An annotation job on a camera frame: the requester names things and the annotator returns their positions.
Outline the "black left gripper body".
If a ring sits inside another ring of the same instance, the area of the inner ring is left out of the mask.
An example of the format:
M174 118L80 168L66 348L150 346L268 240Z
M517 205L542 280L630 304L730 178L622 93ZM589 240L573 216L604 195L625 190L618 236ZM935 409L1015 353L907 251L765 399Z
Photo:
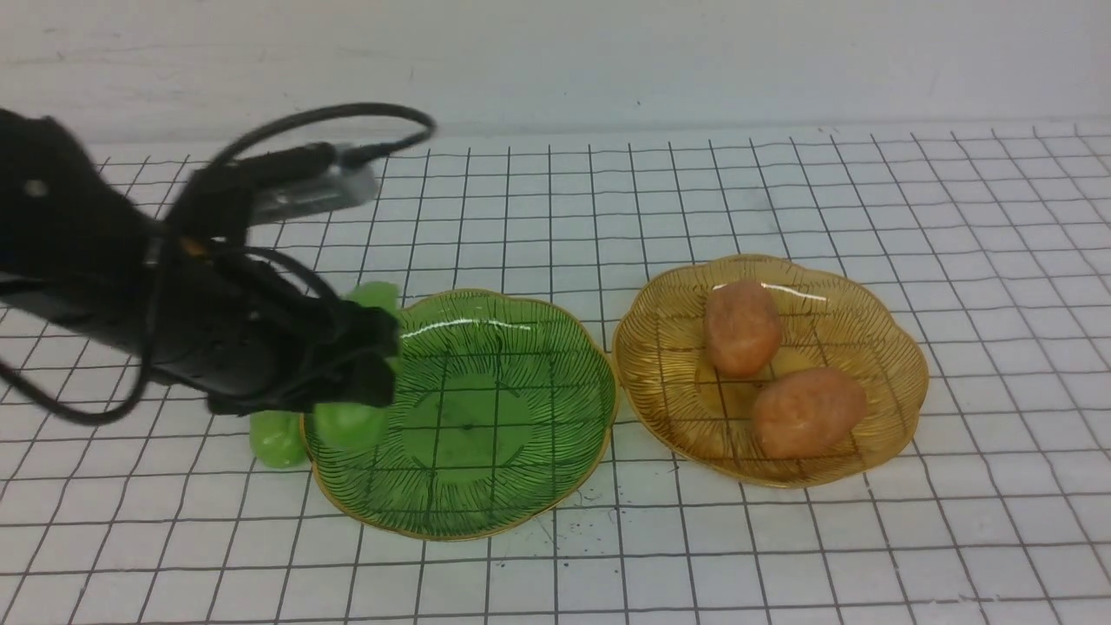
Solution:
M152 379L226 414L344 399L346 305L316 272L260 246L162 244L151 260Z

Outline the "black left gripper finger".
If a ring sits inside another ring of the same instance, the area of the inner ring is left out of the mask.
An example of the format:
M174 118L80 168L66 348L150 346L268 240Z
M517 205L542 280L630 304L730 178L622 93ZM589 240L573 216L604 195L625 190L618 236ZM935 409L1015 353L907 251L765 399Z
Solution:
M400 351L400 324L393 312L346 299L334 302L336 365L358 359L394 359Z
M357 356L337 365L314 384L312 403L386 409L393 403L394 385L396 372L389 359Z

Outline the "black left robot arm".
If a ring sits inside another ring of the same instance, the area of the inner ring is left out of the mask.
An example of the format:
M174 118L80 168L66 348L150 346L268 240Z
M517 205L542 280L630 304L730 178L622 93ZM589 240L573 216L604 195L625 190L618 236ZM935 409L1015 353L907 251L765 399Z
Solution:
M384 306L338 296L247 230L364 205L377 159L424 142L434 121L400 104L299 112L223 148L162 219L118 193L66 127L3 112L3 302L139 360L136 387L100 414L63 406L3 366L21 395L76 424L111 424L147 384L206 395L214 414L382 409L400 329Z

